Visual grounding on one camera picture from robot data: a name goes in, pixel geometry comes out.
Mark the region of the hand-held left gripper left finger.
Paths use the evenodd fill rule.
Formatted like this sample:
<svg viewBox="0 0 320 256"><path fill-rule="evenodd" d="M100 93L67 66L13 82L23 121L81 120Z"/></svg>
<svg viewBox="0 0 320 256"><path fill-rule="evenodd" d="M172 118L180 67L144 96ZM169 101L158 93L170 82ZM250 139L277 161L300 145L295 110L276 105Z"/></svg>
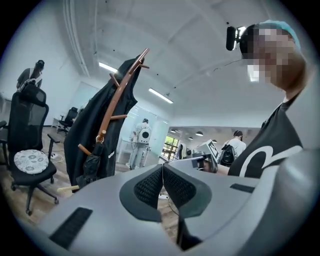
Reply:
<svg viewBox="0 0 320 256"><path fill-rule="evenodd" d="M177 256L162 225L161 164L99 179L54 207L39 228L76 256Z"/></svg>

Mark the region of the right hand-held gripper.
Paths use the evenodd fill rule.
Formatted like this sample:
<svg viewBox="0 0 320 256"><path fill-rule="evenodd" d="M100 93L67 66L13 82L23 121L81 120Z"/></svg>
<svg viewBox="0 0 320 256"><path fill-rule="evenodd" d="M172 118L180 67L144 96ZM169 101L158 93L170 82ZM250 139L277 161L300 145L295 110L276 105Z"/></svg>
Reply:
<svg viewBox="0 0 320 256"><path fill-rule="evenodd" d="M219 151L215 145L216 141L209 139L199 146L189 149L187 156L191 158L192 167L198 171L217 173Z"/></svg>

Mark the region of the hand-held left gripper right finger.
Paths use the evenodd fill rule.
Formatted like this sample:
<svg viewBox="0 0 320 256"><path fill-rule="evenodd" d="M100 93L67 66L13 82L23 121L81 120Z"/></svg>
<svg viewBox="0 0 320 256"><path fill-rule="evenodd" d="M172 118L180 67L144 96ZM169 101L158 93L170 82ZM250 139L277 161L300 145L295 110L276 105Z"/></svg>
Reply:
<svg viewBox="0 0 320 256"><path fill-rule="evenodd" d="M163 165L163 183L179 211L185 256L273 256L294 240L319 198L319 151L303 150L259 179Z"/></svg>

